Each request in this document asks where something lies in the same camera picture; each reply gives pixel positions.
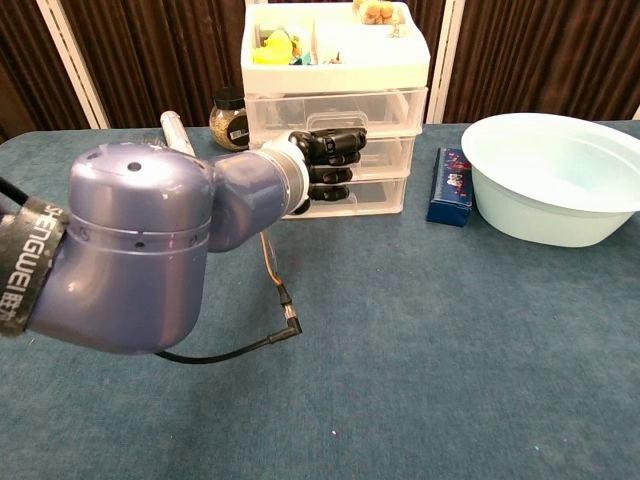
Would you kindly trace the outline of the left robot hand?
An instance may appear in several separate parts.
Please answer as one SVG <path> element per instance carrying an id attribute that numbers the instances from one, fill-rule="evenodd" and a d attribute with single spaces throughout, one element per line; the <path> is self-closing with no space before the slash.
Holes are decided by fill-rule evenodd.
<path id="1" fill-rule="evenodd" d="M 297 179 L 288 174 L 290 200 L 287 215 L 306 213 L 313 202 L 338 202 L 350 195 L 347 184 L 353 178 L 351 167 L 361 160 L 367 144 L 363 127 L 313 131 L 287 131 L 265 142 L 260 152 L 284 155 Z"/>

